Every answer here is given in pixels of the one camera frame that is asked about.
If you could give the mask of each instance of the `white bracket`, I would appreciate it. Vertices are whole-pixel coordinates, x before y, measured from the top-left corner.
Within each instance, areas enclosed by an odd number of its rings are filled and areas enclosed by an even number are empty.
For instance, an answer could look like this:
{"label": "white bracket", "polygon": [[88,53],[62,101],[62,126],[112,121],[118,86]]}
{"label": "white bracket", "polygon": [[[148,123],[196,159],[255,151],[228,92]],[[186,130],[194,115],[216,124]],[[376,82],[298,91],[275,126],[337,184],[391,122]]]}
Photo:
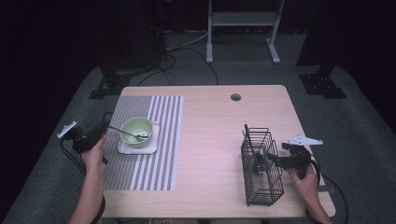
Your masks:
{"label": "white bracket", "polygon": [[307,145],[323,145],[322,140],[316,140],[312,138],[302,137],[297,135],[297,137],[289,140],[289,144],[297,146],[307,146]]}
{"label": "white bracket", "polygon": [[67,132],[70,131],[70,129],[72,129],[77,123],[75,121],[73,121],[70,125],[64,126],[64,129],[62,130],[61,133],[56,134],[58,136],[58,138],[61,138],[62,136],[64,136]]}

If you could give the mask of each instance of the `white metal stand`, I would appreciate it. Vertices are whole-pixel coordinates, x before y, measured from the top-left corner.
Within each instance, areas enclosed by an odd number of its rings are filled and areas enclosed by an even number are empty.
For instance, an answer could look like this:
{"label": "white metal stand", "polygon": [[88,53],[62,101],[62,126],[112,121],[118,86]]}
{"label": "white metal stand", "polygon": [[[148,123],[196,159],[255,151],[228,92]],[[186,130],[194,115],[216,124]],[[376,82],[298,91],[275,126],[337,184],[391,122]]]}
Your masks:
{"label": "white metal stand", "polygon": [[280,63],[274,42],[280,18],[282,17],[285,0],[280,0],[276,12],[213,12],[212,1],[213,0],[209,0],[207,20],[207,63],[213,63],[212,29],[214,26],[273,26],[271,38],[267,38],[266,42],[274,63]]}

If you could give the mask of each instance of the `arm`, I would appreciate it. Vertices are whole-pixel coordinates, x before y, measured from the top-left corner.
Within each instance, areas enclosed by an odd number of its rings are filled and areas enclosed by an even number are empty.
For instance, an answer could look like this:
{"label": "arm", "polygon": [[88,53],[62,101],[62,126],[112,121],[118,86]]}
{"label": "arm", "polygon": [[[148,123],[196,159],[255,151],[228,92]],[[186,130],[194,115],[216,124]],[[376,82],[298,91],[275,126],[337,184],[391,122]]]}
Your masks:
{"label": "arm", "polygon": [[69,223],[91,223],[99,212],[105,183],[106,165],[102,163],[104,155],[102,145],[105,141],[106,139],[102,137],[90,151],[81,154],[87,174],[76,210]]}
{"label": "arm", "polygon": [[288,172],[311,217],[321,223],[332,223],[332,220],[320,204],[318,197],[318,178],[312,165],[306,168],[304,179],[300,179],[297,176],[295,169],[288,169]]}

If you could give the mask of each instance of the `square saucer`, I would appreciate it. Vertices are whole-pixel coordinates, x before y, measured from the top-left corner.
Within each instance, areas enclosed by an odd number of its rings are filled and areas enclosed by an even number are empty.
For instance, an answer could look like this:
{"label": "square saucer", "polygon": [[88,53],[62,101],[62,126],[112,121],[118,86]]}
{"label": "square saucer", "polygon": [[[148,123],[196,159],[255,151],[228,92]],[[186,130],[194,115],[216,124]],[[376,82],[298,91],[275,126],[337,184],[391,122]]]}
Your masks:
{"label": "square saucer", "polygon": [[119,141],[118,149],[120,154],[135,155],[135,154],[151,154],[158,148],[158,140],[160,137],[160,123],[152,121],[152,137],[151,141],[145,147],[132,147],[126,144],[122,139]]}

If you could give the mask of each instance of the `dark background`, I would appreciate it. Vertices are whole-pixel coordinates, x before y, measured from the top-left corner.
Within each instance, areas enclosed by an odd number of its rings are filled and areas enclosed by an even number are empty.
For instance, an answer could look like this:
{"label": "dark background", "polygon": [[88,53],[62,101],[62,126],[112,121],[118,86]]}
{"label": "dark background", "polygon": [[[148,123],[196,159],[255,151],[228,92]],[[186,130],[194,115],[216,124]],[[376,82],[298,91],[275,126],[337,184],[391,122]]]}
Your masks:
{"label": "dark background", "polygon": [[[162,41],[142,42],[144,36],[153,40],[149,26],[162,28],[156,21],[163,29],[207,29],[206,0],[152,0],[148,7],[139,0],[117,2],[1,0],[0,220],[93,68],[103,61],[157,63]],[[276,7],[275,0],[215,2],[224,11]],[[151,8],[156,3],[159,14]],[[392,1],[289,0],[279,27],[280,33],[307,33],[297,65],[331,61],[344,68],[393,131],[395,10]]]}

